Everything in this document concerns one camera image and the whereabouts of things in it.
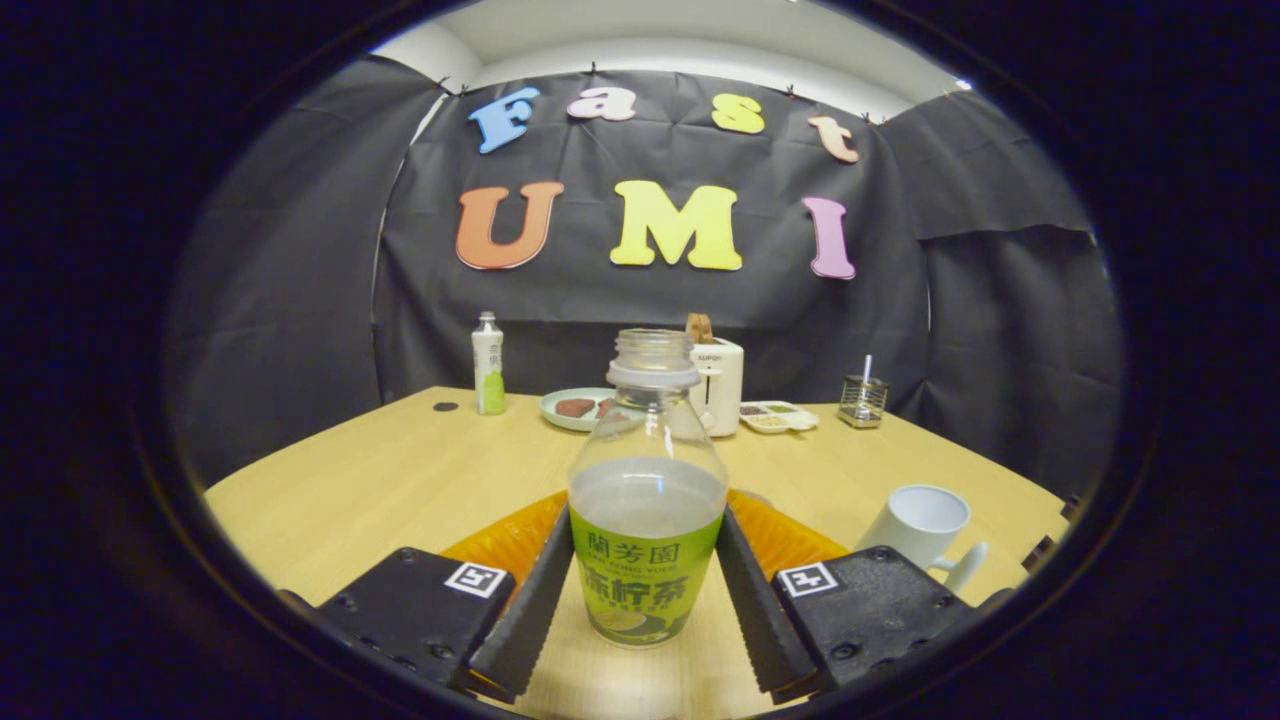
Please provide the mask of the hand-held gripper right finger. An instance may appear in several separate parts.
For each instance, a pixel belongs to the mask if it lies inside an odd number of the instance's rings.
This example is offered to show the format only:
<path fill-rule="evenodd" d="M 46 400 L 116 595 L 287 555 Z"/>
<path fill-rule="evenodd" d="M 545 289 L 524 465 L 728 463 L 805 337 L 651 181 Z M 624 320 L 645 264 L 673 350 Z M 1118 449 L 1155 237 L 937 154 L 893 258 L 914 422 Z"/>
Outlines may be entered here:
<path fill-rule="evenodd" d="M 756 684 L 778 705 L 867 683 L 1010 596 L 970 606 L 895 548 L 852 552 L 736 489 L 716 552 Z"/>

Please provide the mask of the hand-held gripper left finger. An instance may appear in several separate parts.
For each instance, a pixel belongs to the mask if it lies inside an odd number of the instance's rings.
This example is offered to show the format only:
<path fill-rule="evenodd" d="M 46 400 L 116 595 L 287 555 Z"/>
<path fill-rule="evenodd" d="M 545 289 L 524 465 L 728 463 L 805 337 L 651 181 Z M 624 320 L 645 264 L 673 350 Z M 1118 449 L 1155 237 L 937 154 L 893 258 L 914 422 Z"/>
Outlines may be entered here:
<path fill-rule="evenodd" d="M 572 557 L 558 492 L 442 552 L 398 548 L 321 603 L 292 591 L 282 598 L 416 684 L 513 703 L 529 688 Z"/>

